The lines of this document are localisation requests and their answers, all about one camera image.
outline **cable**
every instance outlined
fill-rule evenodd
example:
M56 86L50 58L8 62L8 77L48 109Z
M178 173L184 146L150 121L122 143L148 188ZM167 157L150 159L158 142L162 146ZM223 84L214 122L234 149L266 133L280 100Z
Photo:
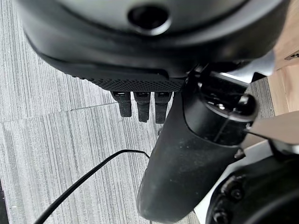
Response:
M150 158L149 155L146 154L144 151L139 150L121 150L117 153L114 153L113 155L106 158L103 162L101 162L99 165L97 165L95 168L93 168L91 171L89 171L87 174L85 174L83 177L81 177L77 182L75 182L70 188L68 188L58 199L56 199L55 202L53 202L47 210L36 220L34 224L43 224L46 219L54 212L54 210L72 193L74 190L76 190L81 184L83 184L89 177L91 177L95 172L97 172L99 169L101 169L106 163L108 163L110 160L115 158L116 156L122 154L122 153L142 153L147 158Z

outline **mesh grille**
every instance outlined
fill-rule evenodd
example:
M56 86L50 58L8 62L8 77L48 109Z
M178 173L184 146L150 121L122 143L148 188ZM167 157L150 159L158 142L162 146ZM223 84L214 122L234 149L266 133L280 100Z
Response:
M133 91L133 92L172 92L179 91L184 81L182 79L170 79L166 81L140 81L121 79L89 79L89 81L109 91Z

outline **black plastic casing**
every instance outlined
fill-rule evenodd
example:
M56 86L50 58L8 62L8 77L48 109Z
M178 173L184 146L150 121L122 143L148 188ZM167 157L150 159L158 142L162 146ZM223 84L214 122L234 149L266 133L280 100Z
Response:
M262 57L274 47L289 5L248 0L204 27L146 37L90 22L54 0L14 2L31 45L49 64L106 90L146 92L179 91L178 78L199 63Z
M139 214L159 223L175 223L196 207L235 161L243 130L258 112L254 105L251 114L235 119L234 112L210 106L194 80L189 83L174 98L137 198ZM187 120L198 122L190 127ZM201 126L206 131L198 132Z

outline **hole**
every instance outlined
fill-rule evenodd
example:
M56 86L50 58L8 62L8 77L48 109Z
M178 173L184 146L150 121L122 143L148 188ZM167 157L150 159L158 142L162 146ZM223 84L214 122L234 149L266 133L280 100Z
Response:
M148 35L161 34L170 26L168 12L159 6L135 7L129 12L128 20L136 31Z

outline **gray carpet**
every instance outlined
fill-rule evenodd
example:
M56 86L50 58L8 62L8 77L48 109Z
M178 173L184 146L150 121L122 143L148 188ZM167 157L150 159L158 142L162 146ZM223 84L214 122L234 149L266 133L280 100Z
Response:
M110 93L47 65L29 47L8 0L0 2L0 179L11 224L30 224L79 177L122 149L150 154L160 125L121 118ZM266 80L249 92L274 115ZM49 224L143 224L135 198L147 158L120 155L70 196ZM195 215L180 222L197 224Z

